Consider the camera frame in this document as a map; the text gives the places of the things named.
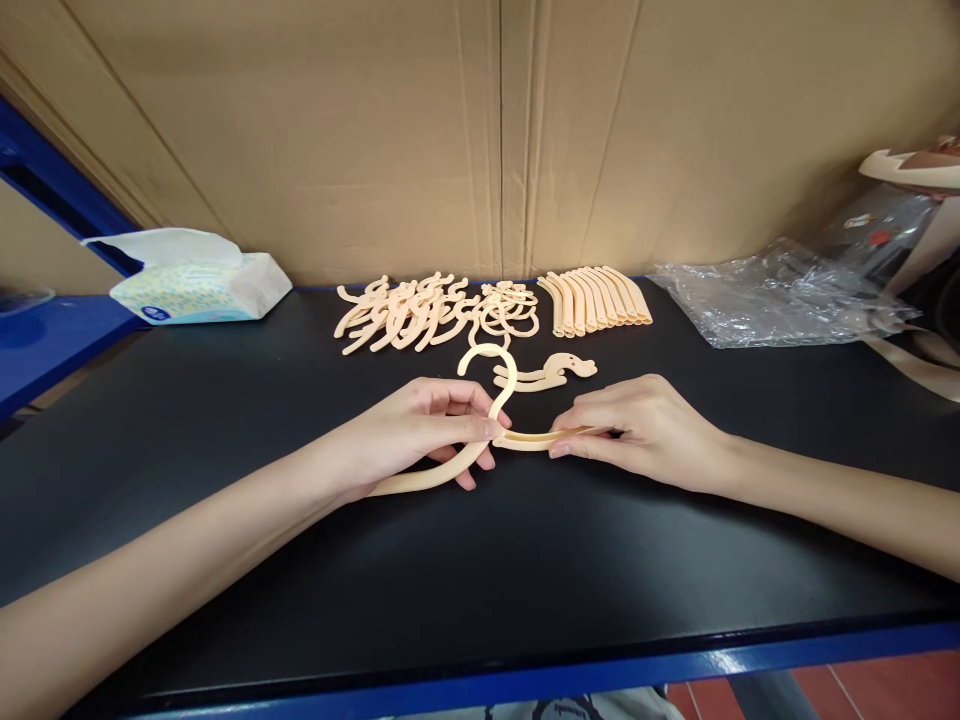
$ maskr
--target black tabletop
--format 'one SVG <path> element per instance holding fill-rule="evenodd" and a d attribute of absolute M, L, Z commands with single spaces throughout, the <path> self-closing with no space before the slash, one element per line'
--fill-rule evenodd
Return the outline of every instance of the black tabletop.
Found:
<path fill-rule="evenodd" d="M 515 394 L 516 429 L 544 432 L 576 395 L 657 372 L 724 430 L 960 490 L 958 407 L 862 344 L 713 350 L 642 287 L 651 326 L 515 341 L 524 371 L 559 351 L 599 368 Z M 260 322 L 153 330 L 0 443 L 0 604 L 408 380 L 456 376 L 465 333 L 343 357 L 332 332 L 346 309 L 297 292 Z M 541 295 L 546 325 L 550 312 Z M 493 364 L 469 374 L 491 393 Z M 805 522 L 578 458 L 494 452 L 473 493 L 451 483 L 338 510 L 86 703 L 271 697 L 958 617 L 953 583 Z"/>

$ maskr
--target cardboard panel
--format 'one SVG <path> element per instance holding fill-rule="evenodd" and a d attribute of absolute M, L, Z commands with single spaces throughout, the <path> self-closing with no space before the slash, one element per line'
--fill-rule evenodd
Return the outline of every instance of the cardboard panel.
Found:
<path fill-rule="evenodd" d="M 58 295 L 106 295 L 123 277 L 0 180 L 0 285 L 46 285 Z"/>
<path fill-rule="evenodd" d="M 505 217 L 516 275 L 749 254 L 863 187 L 868 152 L 960 120 L 946 0 L 520 5 L 531 31 L 503 36 L 526 60 L 504 64 L 505 150 L 529 117 L 525 196 L 504 178 L 504 208 L 526 209 Z M 529 108 L 508 93 L 527 77 Z"/>
<path fill-rule="evenodd" d="M 223 232 L 62 3 L 0 3 L 0 90 L 134 222 Z"/>
<path fill-rule="evenodd" d="M 244 249 L 298 285 L 500 274 L 493 0 L 70 0 Z"/>

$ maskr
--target clear plastic bag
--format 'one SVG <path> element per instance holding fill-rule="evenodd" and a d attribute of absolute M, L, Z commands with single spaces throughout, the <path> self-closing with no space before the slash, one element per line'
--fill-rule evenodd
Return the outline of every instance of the clear plastic bag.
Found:
<path fill-rule="evenodd" d="M 719 265 L 657 265 L 666 289 L 715 348 L 829 345 L 887 337 L 920 312 L 789 238 Z"/>

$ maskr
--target pile of hanger parts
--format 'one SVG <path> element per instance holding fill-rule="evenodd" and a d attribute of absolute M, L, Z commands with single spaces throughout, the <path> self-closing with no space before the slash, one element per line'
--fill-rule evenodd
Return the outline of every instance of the pile of hanger parts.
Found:
<path fill-rule="evenodd" d="M 510 347 L 511 338 L 530 337 L 540 329 L 537 298 L 525 285 L 501 280 L 496 285 L 481 285 L 481 294 L 468 298 L 464 292 L 467 282 L 467 278 L 453 282 L 453 275 L 440 277 L 437 272 L 419 282 L 402 282 L 394 288 L 384 275 L 367 285 L 363 295 L 351 295 L 341 285 L 337 293 L 354 307 L 340 320 L 333 336 L 341 338 L 350 328 L 361 326 L 349 333 L 354 342 L 343 349 L 343 354 L 349 355 L 379 330 L 384 333 L 371 343 L 372 352 L 388 345 L 402 350 L 414 342 L 416 351 L 421 352 L 429 345 L 453 339 L 467 323 L 472 323 L 468 335 L 471 347 L 477 345 L 481 329 L 488 335 L 503 337 L 504 349 Z M 531 321 L 530 329 L 514 326 L 523 320 Z M 439 332 L 441 326 L 451 322 L 452 328 Z"/>

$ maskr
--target left hand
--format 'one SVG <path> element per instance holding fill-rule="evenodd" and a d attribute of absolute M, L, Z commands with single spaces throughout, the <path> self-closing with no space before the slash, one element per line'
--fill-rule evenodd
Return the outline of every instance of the left hand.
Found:
<path fill-rule="evenodd" d="M 317 476 L 332 473 L 348 501 L 357 500 L 423 457 L 446 462 L 459 452 L 453 443 L 492 440 L 509 428 L 502 410 L 487 417 L 492 404 L 479 383 L 417 378 L 295 454 L 313 458 Z M 490 448 L 477 459 L 484 470 L 495 464 Z M 477 486 L 469 470 L 456 480 L 464 490 Z"/>

